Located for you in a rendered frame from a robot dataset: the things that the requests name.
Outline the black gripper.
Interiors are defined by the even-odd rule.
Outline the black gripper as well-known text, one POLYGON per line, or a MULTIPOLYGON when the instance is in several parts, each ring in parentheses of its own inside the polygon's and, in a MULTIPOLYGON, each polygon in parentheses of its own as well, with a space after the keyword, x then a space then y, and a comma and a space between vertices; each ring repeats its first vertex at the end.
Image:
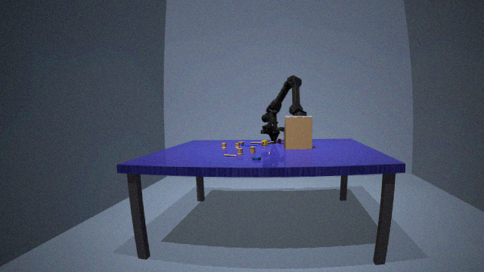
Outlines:
POLYGON ((273 144, 276 143, 276 140, 278 139, 278 135, 280 134, 280 131, 284 131, 284 127, 278 127, 278 121, 277 120, 269 120, 269 123, 273 122, 275 129, 269 129, 269 130, 261 130, 261 134, 268 134, 271 138, 271 141, 274 141, 273 144))

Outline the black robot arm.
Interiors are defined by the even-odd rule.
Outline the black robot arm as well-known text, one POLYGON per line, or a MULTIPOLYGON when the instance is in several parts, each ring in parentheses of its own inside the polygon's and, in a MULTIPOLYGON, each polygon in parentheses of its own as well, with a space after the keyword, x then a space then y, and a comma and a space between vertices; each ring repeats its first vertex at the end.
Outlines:
MULTIPOLYGON (((302 80, 294 75, 289 77, 287 81, 284 83, 284 87, 281 89, 280 93, 276 97, 275 100, 272 101, 271 104, 267 107, 267 110, 263 116, 262 121, 268 122, 269 120, 277 120, 278 111, 281 108, 281 103, 286 97, 288 91, 292 88, 292 102, 293 105, 289 108, 289 113, 293 116, 307 116, 307 112, 303 111, 303 108, 300 104, 300 92, 299 86, 302 85, 302 80), (271 111, 273 110, 273 111, 271 111)), ((275 129, 273 122, 267 125, 264 125, 263 131, 267 131, 269 129, 275 129)))

